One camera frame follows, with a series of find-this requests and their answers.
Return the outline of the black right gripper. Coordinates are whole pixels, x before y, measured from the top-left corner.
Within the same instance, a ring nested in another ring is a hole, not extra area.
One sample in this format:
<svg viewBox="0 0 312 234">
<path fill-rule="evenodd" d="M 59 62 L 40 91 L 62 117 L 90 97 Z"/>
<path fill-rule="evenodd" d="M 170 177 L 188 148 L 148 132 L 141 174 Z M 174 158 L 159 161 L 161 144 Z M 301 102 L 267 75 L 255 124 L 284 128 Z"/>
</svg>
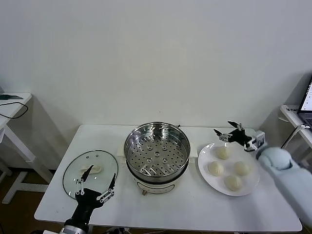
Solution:
<svg viewBox="0 0 312 234">
<path fill-rule="evenodd" d="M 214 129 L 214 132 L 218 136 L 219 140 L 223 142 L 237 142 L 239 145 L 243 146 L 245 150 L 250 150 L 253 138 L 246 135 L 242 124 L 235 121 L 228 121 L 228 123 L 234 127 L 234 130 L 232 130 L 230 134 L 224 134 L 219 130 Z"/>
</svg>

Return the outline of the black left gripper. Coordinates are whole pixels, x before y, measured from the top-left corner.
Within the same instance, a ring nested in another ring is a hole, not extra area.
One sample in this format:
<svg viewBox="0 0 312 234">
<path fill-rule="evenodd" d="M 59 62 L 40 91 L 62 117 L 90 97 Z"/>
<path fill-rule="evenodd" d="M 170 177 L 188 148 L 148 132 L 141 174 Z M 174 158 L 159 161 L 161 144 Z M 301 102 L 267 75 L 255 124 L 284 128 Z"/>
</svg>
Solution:
<svg viewBox="0 0 312 234">
<path fill-rule="evenodd" d="M 76 183 L 76 201 L 77 206 L 72 217 L 66 220 L 66 225 L 72 226 L 87 226 L 91 219 L 91 215 L 94 209 L 103 206 L 103 203 L 107 202 L 115 194 L 114 187 L 116 182 L 116 173 L 110 182 L 110 185 L 104 193 L 100 193 L 91 189 L 84 189 L 84 182 L 87 180 L 92 168 L 91 165 L 86 171 L 83 172 L 80 179 L 75 179 Z"/>
</svg>

